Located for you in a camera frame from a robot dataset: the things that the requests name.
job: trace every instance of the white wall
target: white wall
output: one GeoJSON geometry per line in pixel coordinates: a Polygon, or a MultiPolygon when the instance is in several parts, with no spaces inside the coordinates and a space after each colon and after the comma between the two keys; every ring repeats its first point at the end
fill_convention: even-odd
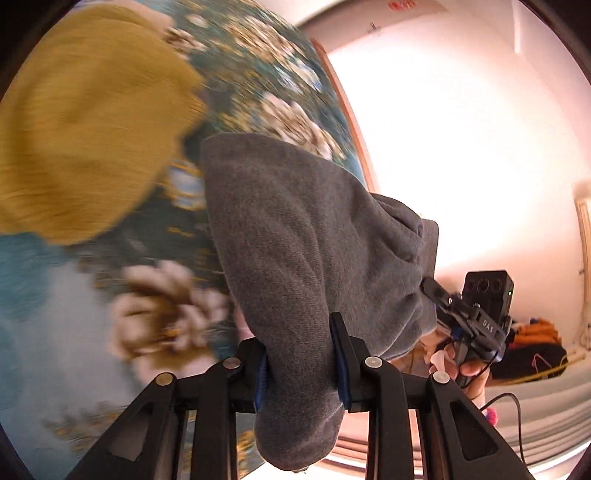
{"type": "Polygon", "coordinates": [[[437,0],[450,12],[469,11],[493,30],[513,48],[515,28],[513,2],[519,0],[437,0]]]}
{"type": "Polygon", "coordinates": [[[484,22],[431,15],[330,56],[382,192],[440,226],[438,279],[506,269],[511,313],[546,317],[572,341],[582,252],[572,188],[591,177],[536,71],[484,22]]]}
{"type": "Polygon", "coordinates": [[[591,161],[591,86],[568,49],[519,0],[515,12],[515,51],[537,71],[559,102],[591,161]]]}

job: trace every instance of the yellow knit fabric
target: yellow knit fabric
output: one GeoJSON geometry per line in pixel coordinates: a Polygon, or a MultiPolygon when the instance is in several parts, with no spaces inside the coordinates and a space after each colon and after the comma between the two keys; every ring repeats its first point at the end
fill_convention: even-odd
{"type": "Polygon", "coordinates": [[[200,87],[137,13],[69,14],[0,102],[0,233],[70,245],[116,225],[203,120],[200,87]]]}

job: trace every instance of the clothing pile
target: clothing pile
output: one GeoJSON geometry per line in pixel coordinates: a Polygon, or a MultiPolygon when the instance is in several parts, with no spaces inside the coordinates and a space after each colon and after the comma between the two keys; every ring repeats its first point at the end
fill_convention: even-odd
{"type": "Polygon", "coordinates": [[[514,323],[505,341],[503,360],[491,365],[496,379],[535,381],[562,375],[568,364],[562,338],[554,324],[542,318],[514,323]]]}

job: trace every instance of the teal floral bedsheet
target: teal floral bedsheet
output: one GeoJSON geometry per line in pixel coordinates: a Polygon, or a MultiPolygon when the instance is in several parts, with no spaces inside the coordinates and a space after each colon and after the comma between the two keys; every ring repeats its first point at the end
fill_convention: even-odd
{"type": "MultiPolygon", "coordinates": [[[[63,479],[158,373],[199,374],[235,352],[202,139],[270,135],[363,182],[335,92],[300,32],[251,0],[141,3],[172,18],[165,39],[202,74],[209,113],[151,196],[112,230],[68,248],[0,236],[0,422],[37,480],[63,479]]],[[[253,424],[237,418],[241,477],[262,463],[253,424]]]]}

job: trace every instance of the camera lens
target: camera lens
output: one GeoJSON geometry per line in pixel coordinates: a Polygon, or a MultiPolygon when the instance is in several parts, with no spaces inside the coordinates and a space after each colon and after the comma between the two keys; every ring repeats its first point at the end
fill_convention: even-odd
{"type": "Polygon", "coordinates": [[[488,291],[489,283],[486,278],[481,278],[478,282],[478,286],[476,287],[478,293],[484,293],[488,291]]]}

